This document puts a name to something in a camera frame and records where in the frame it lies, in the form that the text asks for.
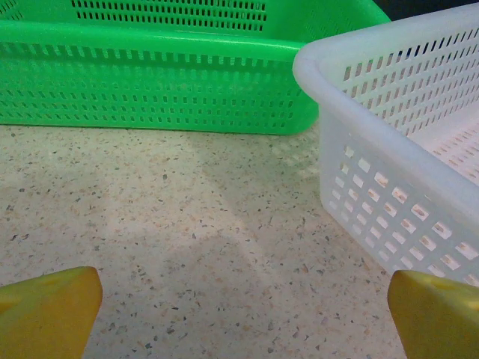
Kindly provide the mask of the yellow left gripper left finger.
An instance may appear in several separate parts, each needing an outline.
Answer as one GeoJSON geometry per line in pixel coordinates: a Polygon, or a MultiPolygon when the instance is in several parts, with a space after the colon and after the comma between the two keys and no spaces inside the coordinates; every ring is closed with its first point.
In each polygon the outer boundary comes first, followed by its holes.
{"type": "Polygon", "coordinates": [[[102,304],[90,266],[1,288],[2,358],[81,358],[102,304]]]}

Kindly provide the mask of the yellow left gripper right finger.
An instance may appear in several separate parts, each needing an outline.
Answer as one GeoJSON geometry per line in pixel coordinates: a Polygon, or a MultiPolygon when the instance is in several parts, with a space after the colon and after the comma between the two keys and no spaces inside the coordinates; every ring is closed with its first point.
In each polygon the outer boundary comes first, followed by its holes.
{"type": "Polygon", "coordinates": [[[387,300],[408,358],[478,357],[476,286],[400,270],[387,300]]]}

